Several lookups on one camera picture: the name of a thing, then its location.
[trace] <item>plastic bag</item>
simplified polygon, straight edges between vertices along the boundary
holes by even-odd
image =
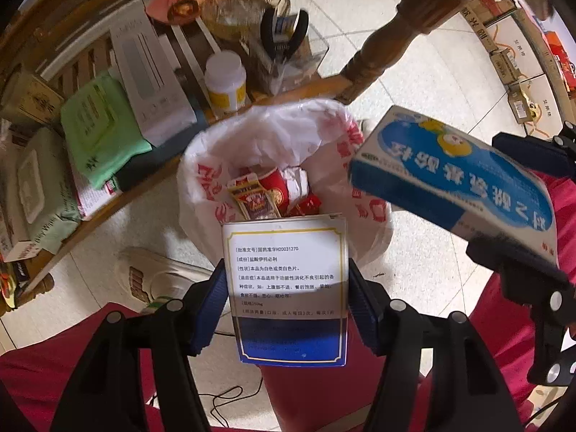
[[[350,257],[368,264],[386,251],[393,228],[390,204],[348,182],[348,163],[363,140],[345,106],[329,99],[254,106],[217,123],[192,140],[180,162],[180,226],[216,265],[224,254],[221,225],[245,220],[227,182],[242,167],[301,165],[321,213],[346,217]]]

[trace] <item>wooden table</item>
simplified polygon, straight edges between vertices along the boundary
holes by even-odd
[[[256,103],[281,103],[327,96],[349,104],[400,59],[417,35],[430,33],[455,15],[468,1],[470,0],[402,0],[397,7],[396,16],[366,40],[362,49],[340,74],[326,79],[315,79],[307,86],[274,98],[255,95],[253,92]],[[0,87],[17,63],[22,62],[28,69],[41,72],[75,36],[85,31],[98,18],[102,18],[110,8],[121,4],[122,0],[37,0],[24,13],[14,14],[11,25],[0,39]],[[70,95],[78,86],[91,79],[95,72],[108,68],[109,48],[106,35],[93,41],[50,82]],[[91,69],[92,61],[95,70]],[[48,275],[54,265],[112,214],[166,177],[175,174],[178,163],[179,158],[169,161],[161,170],[109,203],[92,220],[82,222],[76,232],[65,240],[56,255],[42,251],[36,258],[28,260],[27,266],[32,280],[24,292],[24,297],[33,295],[39,282]]]

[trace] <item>red paper cup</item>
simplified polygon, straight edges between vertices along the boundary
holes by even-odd
[[[280,170],[275,167],[263,176],[258,176],[258,182],[268,190],[274,203],[276,203],[276,208],[278,208],[280,214],[284,216],[288,210],[290,201],[288,199],[288,187]]]

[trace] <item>yellow label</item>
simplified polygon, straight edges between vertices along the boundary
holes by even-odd
[[[30,77],[26,93],[20,99],[18,110],[42,123],[49,123],[60,112],[62,97],[45,84]]]
[[[228,94],[218,94],[213,93],[208,90],[208,96],[210,97],[210,102],[212,105],[218,109],[229,109],[230,108],[230,98]]]
[[[246,83],[236,90],[236,102],[238,103],[238,107],[244,105],[244,100],[246,100]]]

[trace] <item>green package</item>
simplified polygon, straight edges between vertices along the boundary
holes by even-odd
[[[60,115],[74,165],[96,190],[132,156],[152,149],[122,85],[107,72],[68,99]]]
[[[80,223],[64,140],[41,128],[17,163],[18,192],[30,240],[56,254]]]

